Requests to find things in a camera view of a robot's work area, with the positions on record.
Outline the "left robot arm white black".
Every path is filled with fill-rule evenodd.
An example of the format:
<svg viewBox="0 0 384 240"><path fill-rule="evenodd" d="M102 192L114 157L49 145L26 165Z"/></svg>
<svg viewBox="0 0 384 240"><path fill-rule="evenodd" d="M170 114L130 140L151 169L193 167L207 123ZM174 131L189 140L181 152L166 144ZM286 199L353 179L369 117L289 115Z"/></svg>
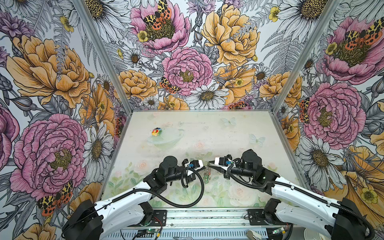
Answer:
<svg viewBox="0 0 384 240"><path fill-rule="evenodd" d="M180 165L176 157L167 156L159 167L146 176L142 182L115 197L93 203L82 202L62 228L65 240L101 240L125 227L146 225L154 218L154 209L149 203L158 198L175 208L191 208L203 197L204 180L199 171L203 170L201 160L184 160ZM177 204L162 196L168 185L181 181L182 187L198 179L201 192L190 204Z"/></svg>

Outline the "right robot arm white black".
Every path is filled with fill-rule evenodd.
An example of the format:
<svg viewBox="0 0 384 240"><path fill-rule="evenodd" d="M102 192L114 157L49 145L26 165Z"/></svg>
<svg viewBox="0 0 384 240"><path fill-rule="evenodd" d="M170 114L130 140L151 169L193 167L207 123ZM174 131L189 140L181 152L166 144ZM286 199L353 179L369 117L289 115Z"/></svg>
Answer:
<svg viewBox="0 0 384 240"><path fill-rule="evenodd" d="M248 211L251 225L293 224L315 231L331 240L372 240L374 227L360 213L354 202L327 198L304 189L268 170L262 159L247 150L241 158L231 155L215 158L209 167L225 179L268 194L271 198L262 210Z"/></svg>

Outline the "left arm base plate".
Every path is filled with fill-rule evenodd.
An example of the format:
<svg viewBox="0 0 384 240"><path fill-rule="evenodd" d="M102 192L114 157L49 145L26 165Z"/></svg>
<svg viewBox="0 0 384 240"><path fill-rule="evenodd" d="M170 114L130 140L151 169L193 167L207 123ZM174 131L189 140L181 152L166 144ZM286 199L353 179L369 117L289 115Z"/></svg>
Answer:
<svg viewBox="0 0 384 240"><path fill-rule="evenodd" d="M138 225L141 227L165 227L167 214L167 210L154 210L152 213L146 213Z"/></svg>

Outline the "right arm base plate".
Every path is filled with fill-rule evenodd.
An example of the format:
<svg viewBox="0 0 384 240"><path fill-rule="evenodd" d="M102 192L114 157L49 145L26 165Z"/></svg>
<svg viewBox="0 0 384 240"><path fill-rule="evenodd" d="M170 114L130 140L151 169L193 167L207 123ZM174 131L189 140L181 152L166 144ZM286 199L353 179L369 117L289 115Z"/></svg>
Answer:
<svg viewBox="0 0 384 240"><path fill-rule="evenodd" d="M264 213L264 209L248 209L245 219L251 226L285 226L287 224L280 221L274 214Z"/></svg>

